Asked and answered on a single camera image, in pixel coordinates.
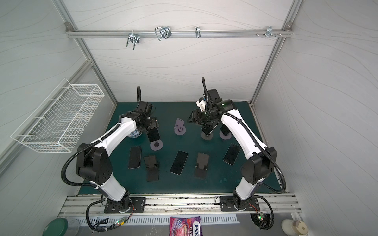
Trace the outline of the purple case phone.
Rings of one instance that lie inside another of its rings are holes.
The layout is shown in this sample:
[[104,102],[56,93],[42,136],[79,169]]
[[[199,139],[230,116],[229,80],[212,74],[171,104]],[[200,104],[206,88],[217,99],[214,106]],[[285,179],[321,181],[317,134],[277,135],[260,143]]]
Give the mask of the purple case phone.
[[142,155],[141,146],[136,146],[136,147],[131,148],[128,169],[137,169],[140,167],[141,155]]
[[149,142],[151,143],[160,140],[160,135],[157,128],[147,130],[147,136]]

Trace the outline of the dark phone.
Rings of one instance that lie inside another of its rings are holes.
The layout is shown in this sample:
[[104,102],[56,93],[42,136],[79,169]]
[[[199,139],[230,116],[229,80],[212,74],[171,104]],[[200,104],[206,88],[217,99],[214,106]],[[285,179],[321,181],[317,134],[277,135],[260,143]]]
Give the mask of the dark phone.
[[228,127],[223,124],[220,128],[220,134],[222,134],[223,136],[227,136],[230,134],[230,130],[228,129]]

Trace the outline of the silver phone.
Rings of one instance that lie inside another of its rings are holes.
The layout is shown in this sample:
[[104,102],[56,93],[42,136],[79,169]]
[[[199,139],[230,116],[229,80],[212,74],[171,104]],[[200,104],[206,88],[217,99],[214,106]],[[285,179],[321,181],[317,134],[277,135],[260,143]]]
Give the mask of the silver phone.
[[213,122],[210,124],[206,124],[202,127],[202,132],[204,133],[205,136],[210,136],[214,129],[217,127],[219,122]]

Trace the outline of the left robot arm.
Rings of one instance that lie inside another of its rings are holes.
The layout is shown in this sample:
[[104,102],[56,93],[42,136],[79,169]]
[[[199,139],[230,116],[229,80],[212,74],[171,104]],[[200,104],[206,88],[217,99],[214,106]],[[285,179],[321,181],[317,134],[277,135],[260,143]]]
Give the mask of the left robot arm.
[[[107,232],[117,229],[129,217],[123,217],[111,226],[101,228],[98,223],[92,224],[89,218],[90,208],[96,204],[107,202],[120,213],[133,210],[134,204],[130,193],[120,185],[113,175],[110,160],[111,153],[132,132],[146,132],[151,143],[160,139],[158,134],[159,123],[151,115],[152,105],[141,101],[141,89],[137,88],[137,108],[119,116],[118,122],[105,134],[89,144],[82,143],[77,152],[63,165],[61,178],[70,186],[88,186],[98,190],[103,198],[87,206],[86,221],[92,232]],[[66,171],[72,161],[76,161],[76,174],[84,179],[84,183],[75,183],[67,178]]]

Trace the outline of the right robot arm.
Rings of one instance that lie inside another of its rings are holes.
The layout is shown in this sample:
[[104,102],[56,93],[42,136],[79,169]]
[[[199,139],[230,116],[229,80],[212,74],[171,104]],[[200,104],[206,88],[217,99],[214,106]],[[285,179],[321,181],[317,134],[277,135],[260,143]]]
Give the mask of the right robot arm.
[[207,89],[204,78],[201,80],[203,96],[196,102],[197,109],[192,111],[188,122],[201,126],[204,136],[210,136],[216,125],[222,123],[246,157],[241,166],[242,179],[232,196],[220,196],[216,203],[222,211],[246,211],[252,207],[256,211],[253,223],[261,230],[269,230],[275,222],[273,208],[256,192],[264,186],[274,193],[285,193],[286,180],[276,162],[277,151],[252,132],[232,100],[223,100],[216,89]]

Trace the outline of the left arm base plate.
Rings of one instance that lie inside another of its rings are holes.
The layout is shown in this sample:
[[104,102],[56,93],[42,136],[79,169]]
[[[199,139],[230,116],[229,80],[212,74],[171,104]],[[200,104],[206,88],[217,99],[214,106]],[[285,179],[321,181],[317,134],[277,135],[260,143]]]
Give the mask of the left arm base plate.
[[125,197],[120,202],[107,200],[104,213],[143,213],[146,198],[144,197]]

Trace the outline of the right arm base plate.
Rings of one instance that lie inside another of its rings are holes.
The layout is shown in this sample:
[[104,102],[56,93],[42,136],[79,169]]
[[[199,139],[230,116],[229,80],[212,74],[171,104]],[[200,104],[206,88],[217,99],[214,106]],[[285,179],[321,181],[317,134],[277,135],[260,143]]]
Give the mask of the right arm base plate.
[[258,199],[255,196],[245,200],[241,200],[238,195],[219,196],[216,203],[220,205],[220,210],[223,212],[260,211]]

